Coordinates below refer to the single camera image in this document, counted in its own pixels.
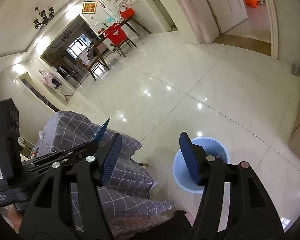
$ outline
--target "orange painting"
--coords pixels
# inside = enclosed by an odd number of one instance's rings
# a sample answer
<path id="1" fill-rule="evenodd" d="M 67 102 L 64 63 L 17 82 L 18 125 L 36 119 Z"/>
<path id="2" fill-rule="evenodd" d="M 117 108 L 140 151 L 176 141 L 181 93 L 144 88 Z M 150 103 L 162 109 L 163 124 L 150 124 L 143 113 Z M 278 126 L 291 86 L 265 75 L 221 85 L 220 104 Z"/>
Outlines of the orange painting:
<path id="1" fill-rule="evenodd" d="M 98 2 L 84 2 L 82 13 L 96 13 Z"/>

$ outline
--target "metal screw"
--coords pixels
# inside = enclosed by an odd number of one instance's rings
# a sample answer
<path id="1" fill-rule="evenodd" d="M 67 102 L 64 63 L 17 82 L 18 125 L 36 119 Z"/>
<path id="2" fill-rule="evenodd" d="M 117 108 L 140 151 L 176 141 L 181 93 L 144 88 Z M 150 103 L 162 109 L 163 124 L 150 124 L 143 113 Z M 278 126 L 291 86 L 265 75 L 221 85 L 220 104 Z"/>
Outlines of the metal screw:
<path id="1" fill-rule="evenodd" d="M 207 159 L 208 162 L 213 162 L 216 158 L 215 158 L 215 156 L 208 155 L 208 156 L 206 157 L 206 159 Z"/>
<path id="2" fill-rule="evenodd" d="M 52 164 L 52 168 L 56 169 L 56 168 L 59 168 L 60 167 L 60 162 L 54 162 Z"/>
<path id="3" fill-rule="evenodd" d="M 245 169 L 249 168 L 249 163 L 242 162 L 240 165 L 241 165 L 241 167 L 243 167 Z"/>
<path id="4" fill-rule="evenodd" d="M 92 155 L 86 157 L 86 161 L 89 163 L 93 162 L 95 159 L 96 159 L 95 156 L 92 156 Z"/>

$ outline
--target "blue bucket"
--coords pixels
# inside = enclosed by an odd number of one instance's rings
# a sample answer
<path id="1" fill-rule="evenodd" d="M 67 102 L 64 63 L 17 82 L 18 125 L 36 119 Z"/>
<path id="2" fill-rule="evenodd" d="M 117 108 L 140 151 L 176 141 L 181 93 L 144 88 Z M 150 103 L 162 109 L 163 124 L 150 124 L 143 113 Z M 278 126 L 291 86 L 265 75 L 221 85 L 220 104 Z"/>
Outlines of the blue bucket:
<path id="1" fill-rule="evenodd" d="M 230 155 L 222 143 L 212 137 L 198 137 L 191 140 L 193 144 L 200 145 L 207 155 L 213 155 L 223 160 L 224 163 L 230 162 Z M 177 184 L 184 190 L 202 194 L 204 186 L 199 187 L 190 177 L 185 160 L 179 149 L 174 157 L 172 173 Z"/>

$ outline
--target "white door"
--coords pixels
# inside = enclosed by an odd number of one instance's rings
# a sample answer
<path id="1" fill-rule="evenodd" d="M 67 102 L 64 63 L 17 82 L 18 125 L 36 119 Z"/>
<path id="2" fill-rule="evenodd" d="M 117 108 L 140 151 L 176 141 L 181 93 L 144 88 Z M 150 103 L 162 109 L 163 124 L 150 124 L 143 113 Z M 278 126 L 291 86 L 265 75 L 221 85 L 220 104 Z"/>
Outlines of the white door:
<path id="1" fill-rule="evenodd" d="M 209 0 L 221 33 L 248 18 L 243 0 Z"/>

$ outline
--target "gray checkered tablecloth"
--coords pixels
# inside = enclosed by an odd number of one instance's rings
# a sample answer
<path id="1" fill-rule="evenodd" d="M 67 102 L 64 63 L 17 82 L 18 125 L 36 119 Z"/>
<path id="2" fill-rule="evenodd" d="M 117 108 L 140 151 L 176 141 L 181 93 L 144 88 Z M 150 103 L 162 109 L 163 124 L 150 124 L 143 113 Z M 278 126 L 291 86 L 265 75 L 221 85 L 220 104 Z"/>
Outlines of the gray checkered tablecloth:
<path id="1" fill-rule="evenodd" d="M 46 124 L 35 150 L 37 157 L 54 151 L 71 149 L 90 140 L 100 125 L 93 124 L 83 114 L 70 111 L 57 112 Z M 100 146 L 107 145 L 116 131 L 107 129 Z M 157 215 L 170 209 L 167 202 L 150 200 L 149 190 L 154 180 L 149 173 L 131 159 L 141 143 L 126 134 L 122 136 L 122 149 L 110 181 L 98 188 L 107 219 Z M 76 183 L 71 184 L 74 219 L 77 229 L 82 229 Z"/>

